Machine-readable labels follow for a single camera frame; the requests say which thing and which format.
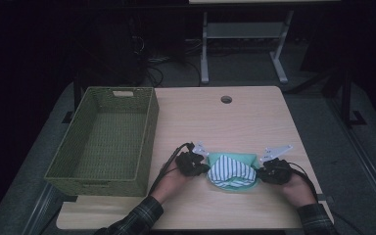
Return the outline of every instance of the blue striped fabric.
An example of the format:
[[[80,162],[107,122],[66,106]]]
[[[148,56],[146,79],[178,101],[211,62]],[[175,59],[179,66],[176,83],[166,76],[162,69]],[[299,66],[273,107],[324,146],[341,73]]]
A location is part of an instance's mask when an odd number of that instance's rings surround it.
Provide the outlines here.
[[[222,155],[211,167],[207,178],[226,190],[250,188],[256,183],[256,171],[250,166]]]

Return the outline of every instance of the light green cloth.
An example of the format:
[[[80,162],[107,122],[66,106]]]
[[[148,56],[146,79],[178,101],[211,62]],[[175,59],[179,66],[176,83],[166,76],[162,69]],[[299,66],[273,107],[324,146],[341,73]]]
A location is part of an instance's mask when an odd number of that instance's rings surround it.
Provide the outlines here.
[[[210,153],[207,178],[215,186],[230,191],[244,191],[257,185],[259,168],[256,154]]]

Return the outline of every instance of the flannel shirt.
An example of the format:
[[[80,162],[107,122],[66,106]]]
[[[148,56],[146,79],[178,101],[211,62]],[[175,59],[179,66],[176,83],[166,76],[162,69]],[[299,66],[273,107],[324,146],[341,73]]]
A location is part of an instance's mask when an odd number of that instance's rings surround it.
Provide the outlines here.
[[[127,217],[108,228],[99,229],[95,235],[141,235],[149,233],[155,222],[164,213],[158,201],[148,196]],[[298,208],[304,232],[307,235],[338,234],[323,205],[312,204]]]

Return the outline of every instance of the table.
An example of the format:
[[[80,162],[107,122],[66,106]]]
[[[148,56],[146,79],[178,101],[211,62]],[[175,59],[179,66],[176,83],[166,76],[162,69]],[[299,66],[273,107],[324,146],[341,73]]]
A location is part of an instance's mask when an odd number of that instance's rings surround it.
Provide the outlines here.
[[[185,142],[203,141],[210,152],[263,154],[266,147],[291,144],[284,159],[300,165],[321,194],[304,145],[279,88],[157,88],[160,113],[149,184],[173,151]],[[222,96],[232,102],[224,104]],[[61,229],[96,229],[125,217],[142,198],[78,196],[65,202],[57,219]],[[233,193],[211,185],[204,175],[192,180],[164,204],[153,229],[301,228],[295,209],[268,185]]]

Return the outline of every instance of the wicker basket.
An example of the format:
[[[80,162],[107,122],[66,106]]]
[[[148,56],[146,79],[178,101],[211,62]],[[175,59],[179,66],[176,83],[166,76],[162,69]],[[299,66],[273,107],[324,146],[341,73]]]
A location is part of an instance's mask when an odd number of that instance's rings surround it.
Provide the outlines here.
[[[154,88],[89,87],[45,179],[68,195],[145,196],[158,114]]]

